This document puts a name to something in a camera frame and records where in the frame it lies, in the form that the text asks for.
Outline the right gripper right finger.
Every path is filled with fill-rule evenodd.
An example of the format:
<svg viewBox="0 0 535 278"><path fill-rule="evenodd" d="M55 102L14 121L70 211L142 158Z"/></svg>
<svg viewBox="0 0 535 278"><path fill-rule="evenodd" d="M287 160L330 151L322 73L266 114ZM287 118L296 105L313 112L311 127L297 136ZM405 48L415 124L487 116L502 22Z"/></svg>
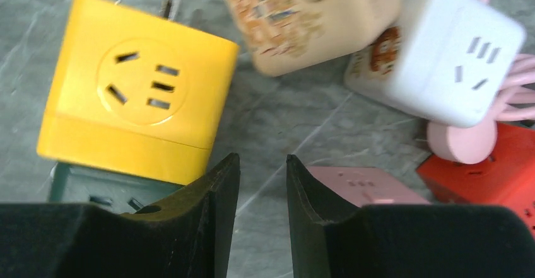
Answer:
<svg viewBox="0 0 535 278"><path fill-rule="evenodd" d="M286 159L295 277L533 277L534 239L510 209L357 207Z"/></svg>

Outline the pink cube socket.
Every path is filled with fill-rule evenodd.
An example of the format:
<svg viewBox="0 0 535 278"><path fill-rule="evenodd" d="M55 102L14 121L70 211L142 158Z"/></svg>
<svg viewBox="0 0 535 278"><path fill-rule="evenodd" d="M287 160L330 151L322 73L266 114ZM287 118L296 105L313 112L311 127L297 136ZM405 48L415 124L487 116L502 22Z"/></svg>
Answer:
<svg viewBox="0 0 535 278"><path fill-rule="evenodd" d="M372 167L308 166L318 181L348 202L369 204L429 204L391 174Z"/></svg>

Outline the white cube socket top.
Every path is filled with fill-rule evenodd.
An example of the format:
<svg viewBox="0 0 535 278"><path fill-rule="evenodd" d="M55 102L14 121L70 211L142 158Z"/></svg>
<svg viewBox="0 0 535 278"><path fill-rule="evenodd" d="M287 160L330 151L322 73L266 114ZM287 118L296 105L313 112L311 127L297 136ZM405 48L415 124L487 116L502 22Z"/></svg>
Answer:
<svg viewBox="0 0 535 278"><path fill-rule="evenodd" d="M486 115L526 39L480 0L403 0L399 19L351 56L344 82L402 112L468 128Z"/></svg>

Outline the dark green cube socket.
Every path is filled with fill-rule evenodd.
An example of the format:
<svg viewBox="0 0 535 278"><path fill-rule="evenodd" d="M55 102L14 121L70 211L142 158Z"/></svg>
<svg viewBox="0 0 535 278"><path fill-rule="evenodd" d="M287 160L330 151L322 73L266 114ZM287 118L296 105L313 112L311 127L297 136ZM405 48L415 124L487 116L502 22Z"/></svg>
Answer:
<svg viewBox="0 0 535 278"><path fill-rule="evenodd" d="M135 213L181 187L150 178L58 162L47 201L91 202L117 214Z"/></svg>

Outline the red cube socket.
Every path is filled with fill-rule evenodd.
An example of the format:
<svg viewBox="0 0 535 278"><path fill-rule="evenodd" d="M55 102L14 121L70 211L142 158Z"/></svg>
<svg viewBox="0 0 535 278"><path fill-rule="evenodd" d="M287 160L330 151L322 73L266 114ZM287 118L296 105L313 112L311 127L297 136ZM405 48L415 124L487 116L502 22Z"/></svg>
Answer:
<svg viewBox="0 0 535 278"><path fill-rule="evenodd" d="M488 159L461 165L432 155L416 172L438 201L508 207L534 231L534 130L499 123Z"/></svg>

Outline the beige cube socket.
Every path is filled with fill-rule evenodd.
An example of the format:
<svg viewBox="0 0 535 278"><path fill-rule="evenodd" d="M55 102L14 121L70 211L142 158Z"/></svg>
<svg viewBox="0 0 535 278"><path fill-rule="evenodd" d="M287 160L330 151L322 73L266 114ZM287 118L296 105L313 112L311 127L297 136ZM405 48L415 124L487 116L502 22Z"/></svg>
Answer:
<svg viewBox="0 0 535 278"><path fill-rule="evenodd" d="M271 77L370 45L401 0L225 0L256 69Z"/></svg>

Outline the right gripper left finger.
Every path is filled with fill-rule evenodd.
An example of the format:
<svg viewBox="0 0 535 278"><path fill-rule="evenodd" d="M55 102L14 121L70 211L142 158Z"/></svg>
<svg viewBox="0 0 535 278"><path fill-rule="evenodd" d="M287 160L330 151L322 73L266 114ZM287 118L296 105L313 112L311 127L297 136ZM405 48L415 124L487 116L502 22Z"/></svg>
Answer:
<svg viewBox="0 0 535 278"><path fill-rule="evenodd" d="M240 158L129 214L95 204L1 205L2 277L226 277Z"/></svg>

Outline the yellow cube socket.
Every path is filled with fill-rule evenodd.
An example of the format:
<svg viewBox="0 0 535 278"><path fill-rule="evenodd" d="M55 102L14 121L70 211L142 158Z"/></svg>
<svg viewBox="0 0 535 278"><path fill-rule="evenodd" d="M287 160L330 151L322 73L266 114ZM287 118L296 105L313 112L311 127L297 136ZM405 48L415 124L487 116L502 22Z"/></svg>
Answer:
<svg viewBox="0 0 535 278"><path fill-rule="evenodd" d="M73 0L37 154L193 182L206 171L238 50L109 0Z"/></svg>

